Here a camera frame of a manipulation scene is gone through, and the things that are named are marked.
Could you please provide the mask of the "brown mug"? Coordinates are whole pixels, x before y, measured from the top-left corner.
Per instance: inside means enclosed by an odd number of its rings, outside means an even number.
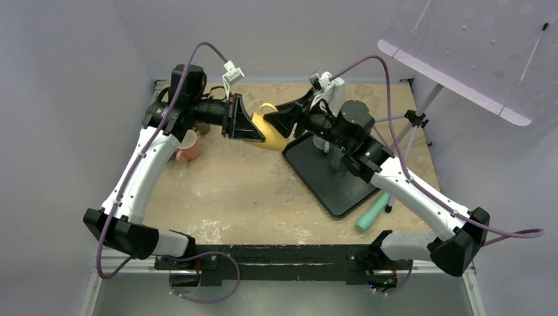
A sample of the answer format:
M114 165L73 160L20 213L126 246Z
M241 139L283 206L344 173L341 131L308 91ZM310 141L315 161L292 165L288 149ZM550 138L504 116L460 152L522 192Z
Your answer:
M193 127L193 129L200 133L201 135L206 135L211 131L211 125L207 124L207 123L197 123L195 124L195 126Z

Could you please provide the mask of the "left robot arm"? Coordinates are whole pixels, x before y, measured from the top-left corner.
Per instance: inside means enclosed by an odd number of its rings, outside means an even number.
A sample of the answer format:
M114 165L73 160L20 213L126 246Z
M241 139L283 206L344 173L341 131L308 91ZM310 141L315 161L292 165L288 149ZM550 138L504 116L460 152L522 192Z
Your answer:
M143 224L153 189L171 155L188 131L197 123L222 128L222 135L233 140L262 142L263 134L251 122L239 93L225 99L205 94L207 76L200 66L191 65L179 86L183 65L177 65L171 85L162 89L148 106L134 152L117 185L99 209L88 209L83 222L108 247L133 259L167 255L179 269L189 269L196 251L189 247L191 237Z

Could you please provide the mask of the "pink mug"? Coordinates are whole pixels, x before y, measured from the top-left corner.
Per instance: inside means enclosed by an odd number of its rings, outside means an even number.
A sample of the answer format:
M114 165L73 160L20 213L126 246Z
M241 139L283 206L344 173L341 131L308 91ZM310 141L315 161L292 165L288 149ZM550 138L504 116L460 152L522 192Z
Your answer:
M178 145L175 159L181 163L187 163L197 159L201 155L201 142L194 130L188 130Z

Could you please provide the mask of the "light grey mug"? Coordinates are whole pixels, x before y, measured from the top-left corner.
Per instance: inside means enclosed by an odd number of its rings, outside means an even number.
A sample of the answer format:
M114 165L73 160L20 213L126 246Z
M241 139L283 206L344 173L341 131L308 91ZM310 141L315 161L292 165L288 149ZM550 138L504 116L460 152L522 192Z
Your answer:
M330 144L318 136L313 136L313 144L323 153L328 153L330 150Z

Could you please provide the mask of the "yellow mug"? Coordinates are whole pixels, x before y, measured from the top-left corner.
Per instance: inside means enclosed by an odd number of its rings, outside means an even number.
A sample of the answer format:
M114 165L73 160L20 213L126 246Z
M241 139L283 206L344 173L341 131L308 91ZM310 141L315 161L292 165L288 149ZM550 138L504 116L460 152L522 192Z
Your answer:
M265 109L270 109L269 114L278 111L273 104L263 103L251 118L253 125L264 136L264 140L262 142L245 141L245 143L269 151L283 151L288 144L288 139L264 119Z

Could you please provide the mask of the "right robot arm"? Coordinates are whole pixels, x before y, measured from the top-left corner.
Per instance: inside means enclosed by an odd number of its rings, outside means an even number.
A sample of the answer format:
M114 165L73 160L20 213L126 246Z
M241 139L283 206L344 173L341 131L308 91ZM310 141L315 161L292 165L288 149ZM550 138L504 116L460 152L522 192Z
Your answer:
M402 259L431 261L459 277L485 244L488 212L450 202L404 167L390 148L370 135L375 120L363 102L346 101L333 115L300 99L252 121L272 142L267 149L284 149L292 131L310 132L339 148L341 162L352 175L389 193L431 228L429 234L386 232L377 237L369 251L374 266L384 268Z

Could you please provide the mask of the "dark teal mug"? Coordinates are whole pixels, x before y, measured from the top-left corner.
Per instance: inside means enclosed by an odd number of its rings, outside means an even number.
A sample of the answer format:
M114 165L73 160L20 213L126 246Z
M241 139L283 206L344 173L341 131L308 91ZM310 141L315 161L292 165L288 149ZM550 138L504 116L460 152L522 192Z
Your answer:
M332 166L332 168L334 168L337 171L342 171L345 172L347 170L345 164L343 163L342 159L344 157L345 153L338 147L333 147L332 148L332 155L330 158L330 164Z

